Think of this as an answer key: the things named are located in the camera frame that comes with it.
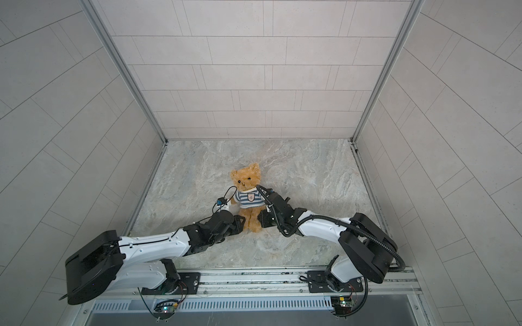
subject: tiled wall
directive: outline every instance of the tiled wall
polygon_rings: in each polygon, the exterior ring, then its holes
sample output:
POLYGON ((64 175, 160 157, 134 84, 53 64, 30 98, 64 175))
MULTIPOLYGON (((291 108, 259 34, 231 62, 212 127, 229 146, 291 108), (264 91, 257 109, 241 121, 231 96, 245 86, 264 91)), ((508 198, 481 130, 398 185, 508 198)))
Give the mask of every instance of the tiled wall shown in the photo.
POLYGON ((171 139, 351 137, 410 5, 93 3, 171 139))
POLYGON ((76 0, 0 2, 0 324, 58 323, 65 259, 121 232, 161 146, 76 0))
POLYGON ((427 0, 357 142, 438 324, 522 321, 521 21, 427 0))

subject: marble floor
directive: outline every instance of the marble floor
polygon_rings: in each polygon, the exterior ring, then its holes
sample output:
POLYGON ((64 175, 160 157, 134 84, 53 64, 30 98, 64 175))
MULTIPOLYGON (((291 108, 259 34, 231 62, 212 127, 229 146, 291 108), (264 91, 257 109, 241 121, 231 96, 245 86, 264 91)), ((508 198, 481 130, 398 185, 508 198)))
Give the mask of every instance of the marble floor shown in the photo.
MULTIPOLYGON (((211 215, 232 185, 229 173, 253 162, 261 185, 290 204, 336 218, 361 212, 378 224, 346 139, 209 140, 168 144, 132 236, 174 231, 211 215)), ((237 213, 239 207, 233 207, 237 213)), ((229 236, 207 251, 175 259, 178 268, 326 265, 343 253, 338 243, 285 238, 276 227, 229 236)))

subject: black mounting plate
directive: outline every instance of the black mounting plate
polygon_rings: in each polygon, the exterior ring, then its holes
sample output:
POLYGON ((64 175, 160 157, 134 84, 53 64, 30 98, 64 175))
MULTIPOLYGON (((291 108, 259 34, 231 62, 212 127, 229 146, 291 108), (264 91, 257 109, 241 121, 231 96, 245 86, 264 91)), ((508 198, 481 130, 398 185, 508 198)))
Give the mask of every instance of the black mounting plate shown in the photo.
MULTIPOLYGON (((177 287, 177 289, 172 292, 169 295, 173 294, 181 294, 183 288, 183 295, 187 294, 196 294, 197 289, 199 287, 199 279, 201 277, 201 273, 179 273, 180 275, 180 282, 185 283, 185 285, 180 284, 180 286, 177 287)), ((141 289, 142 295, 161 295, 161 293, 158 294, 158 292, 154 289, 149 288, 142 288, 141 289)))
MULTIPOLYGON (((326 284, 324 271, 308 271, 306 273, 306 277, 314 282, 326 284)), ((328 285, 320 285, 314 282, 308 282, 308 289, 310 290, 310 293, 335 293, 334 291, 330 290, 328 285)), ((348 283, 353 286, 355 292, 363 292, 364 289, 362 284, 357 282, 357 279, 351 279, 348 281, 348 283)), ((349 285, 346 285, 340 292, 352 292, 352 288, 349 285)))

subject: teddy bear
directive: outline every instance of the teddy bear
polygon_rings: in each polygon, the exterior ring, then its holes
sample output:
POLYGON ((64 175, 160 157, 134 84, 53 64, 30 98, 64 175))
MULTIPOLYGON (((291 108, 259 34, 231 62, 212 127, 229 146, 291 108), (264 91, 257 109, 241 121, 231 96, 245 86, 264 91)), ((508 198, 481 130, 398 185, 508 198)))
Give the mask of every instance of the teddy bear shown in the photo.
POLYGON ((245 227, 248 227, 252 232, 260 232, 262 228, 257 216, 262 210, 266 209, 266 206, 256 189, 256 186, 261 182, 259 164, 252 163, 238 171, 232 170, 230 178, 238 188, 231 199, 231 203, 239 203, 239 215, 246 219, 245 227))

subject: teddy bear face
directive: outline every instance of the teddy bear face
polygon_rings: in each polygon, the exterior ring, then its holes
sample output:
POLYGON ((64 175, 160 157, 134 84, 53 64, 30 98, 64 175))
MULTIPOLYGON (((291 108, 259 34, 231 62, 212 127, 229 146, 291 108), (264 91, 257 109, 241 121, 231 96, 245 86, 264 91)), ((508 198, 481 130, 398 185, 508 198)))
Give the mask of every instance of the teddy bear face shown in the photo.
POLYGON ((240 170, 232 170, 230 178, 238 191, 250 190, 261 182, 261 169, 259 164, 253 163, 240 170))

